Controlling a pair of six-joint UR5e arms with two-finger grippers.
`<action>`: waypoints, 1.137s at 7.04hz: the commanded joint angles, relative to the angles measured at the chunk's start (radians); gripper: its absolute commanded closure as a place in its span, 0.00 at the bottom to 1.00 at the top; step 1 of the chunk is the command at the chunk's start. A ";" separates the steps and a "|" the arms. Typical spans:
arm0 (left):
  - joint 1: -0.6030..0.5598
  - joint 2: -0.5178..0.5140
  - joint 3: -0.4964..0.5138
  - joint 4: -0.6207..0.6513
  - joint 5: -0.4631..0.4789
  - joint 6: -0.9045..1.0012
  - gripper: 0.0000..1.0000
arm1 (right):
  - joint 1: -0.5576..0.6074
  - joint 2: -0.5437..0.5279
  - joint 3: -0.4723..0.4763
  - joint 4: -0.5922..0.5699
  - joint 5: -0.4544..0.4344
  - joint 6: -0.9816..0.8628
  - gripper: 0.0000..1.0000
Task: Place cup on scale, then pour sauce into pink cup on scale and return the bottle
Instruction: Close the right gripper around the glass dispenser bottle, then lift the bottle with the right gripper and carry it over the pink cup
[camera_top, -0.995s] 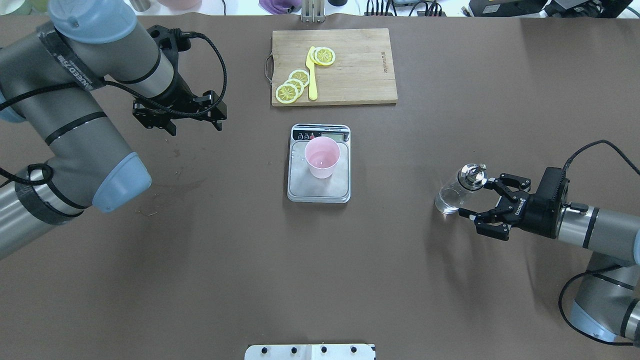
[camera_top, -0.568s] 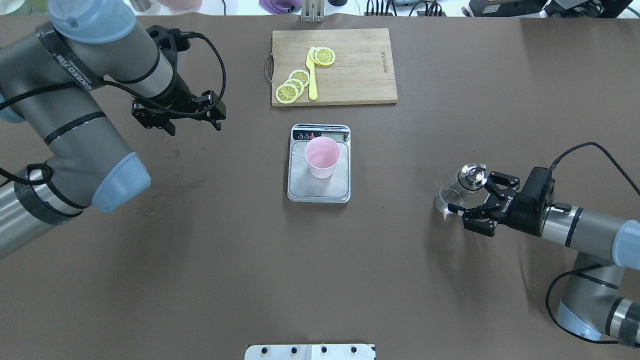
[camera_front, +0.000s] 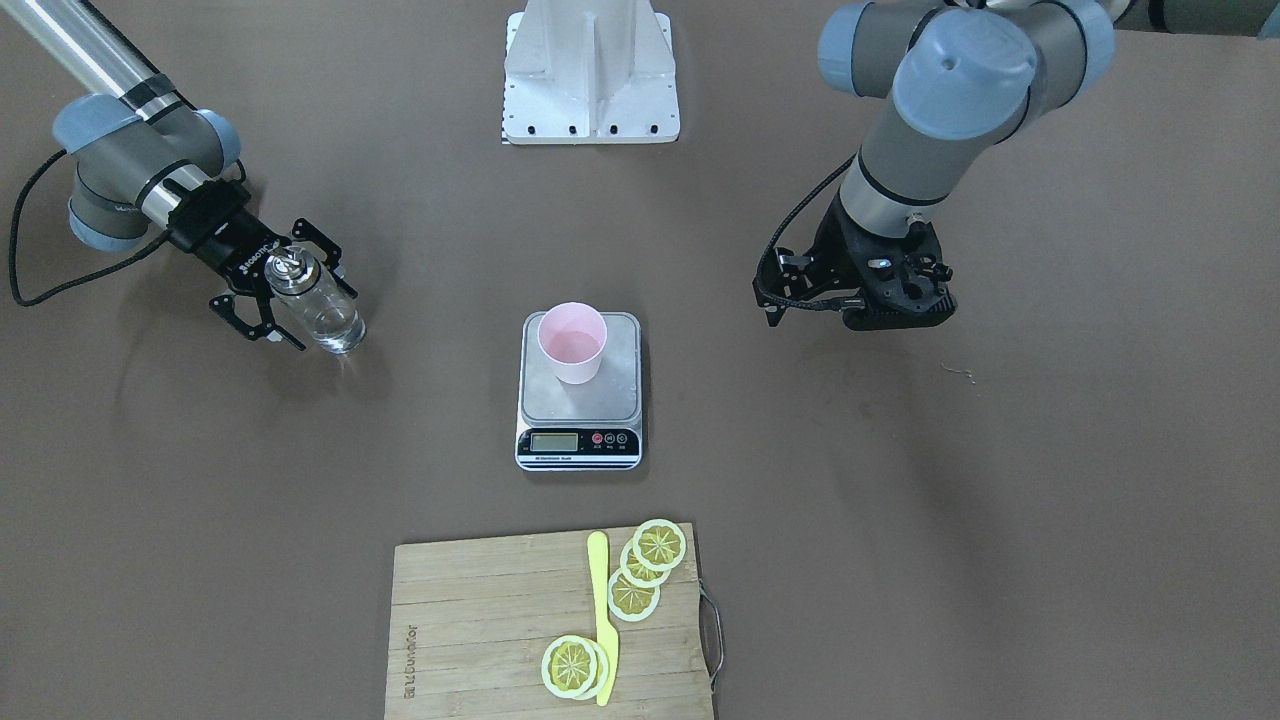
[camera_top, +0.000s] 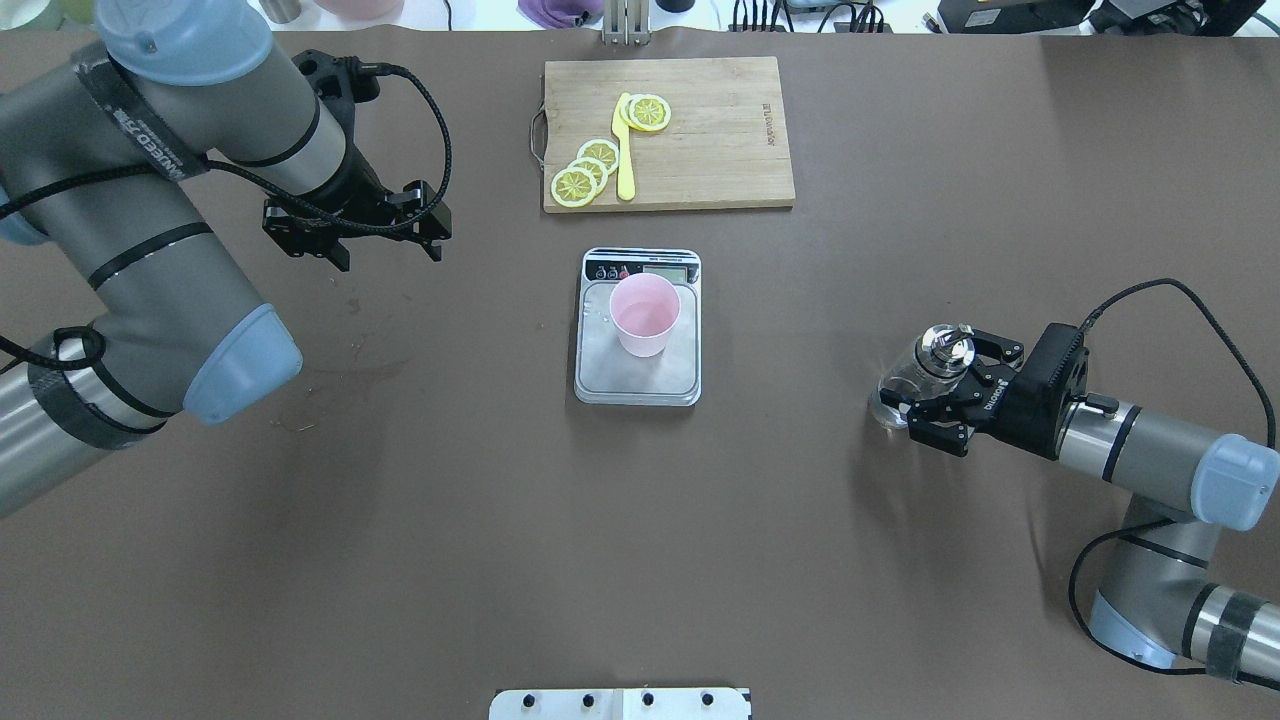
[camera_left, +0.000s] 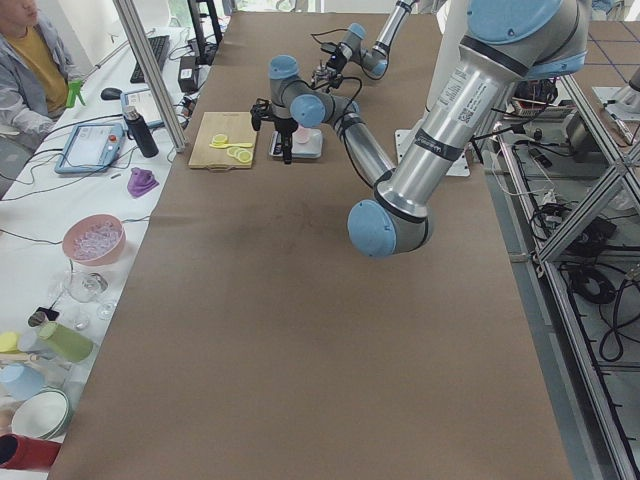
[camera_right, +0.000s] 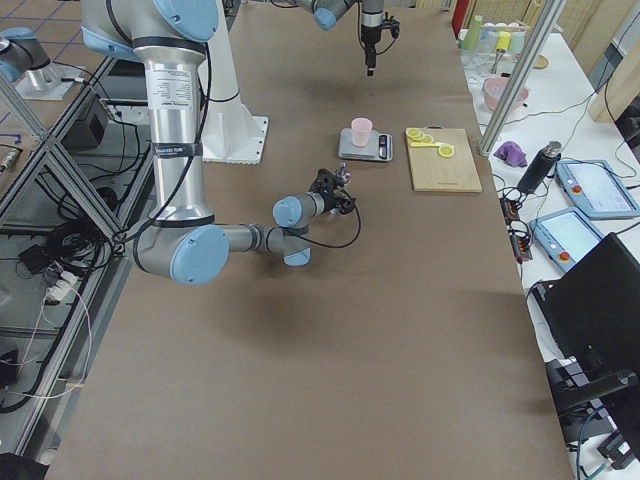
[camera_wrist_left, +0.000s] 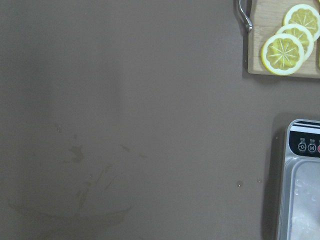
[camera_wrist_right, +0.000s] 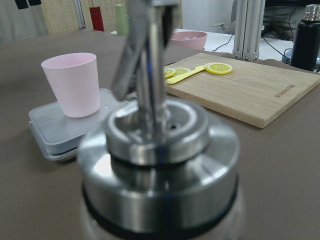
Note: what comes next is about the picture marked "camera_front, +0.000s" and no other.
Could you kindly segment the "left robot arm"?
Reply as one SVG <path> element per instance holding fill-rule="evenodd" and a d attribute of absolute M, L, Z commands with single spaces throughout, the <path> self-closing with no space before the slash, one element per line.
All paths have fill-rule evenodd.
<path fill-rule="evenodd" d="M 831 87 L 886 101 L 805 252 L 772 237 L 751 282 L 769 325 L 837 313 L 851 331 L 955 314 L 934 214 L 987 149 L 1068 105 L 1108 69 L 1120 29 L 1277 37 L 1275 1 L 856 1 L 820 33 Z"/>

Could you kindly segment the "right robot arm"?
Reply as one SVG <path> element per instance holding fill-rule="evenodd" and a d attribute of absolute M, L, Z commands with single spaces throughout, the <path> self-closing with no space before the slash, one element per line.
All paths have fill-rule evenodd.
<path fill-rule="evenodd" d="M 197 258 L 225 288 L 210 307 L 247 340 L 293 334 L 280 302 L 332 354 L 366 324 L 340 274 L 340 247 L 305 219 L 289 234 L 250 210 L 234 126 L 192 105 L 90 1 L 5 1 L 3 9 L 86 88 L 52 136 L 74 158 L 68 223 L 76 237 L 137 263 L 163 243 Z"/>

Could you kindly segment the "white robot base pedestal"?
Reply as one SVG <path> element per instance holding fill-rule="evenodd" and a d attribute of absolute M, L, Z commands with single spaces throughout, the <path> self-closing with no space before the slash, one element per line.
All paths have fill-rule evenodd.
<path fill-rule="evenodd" d="M 678 140 L 672 24 L 649 1 L 530 1 L 504 37 L 503 142 Z"/>

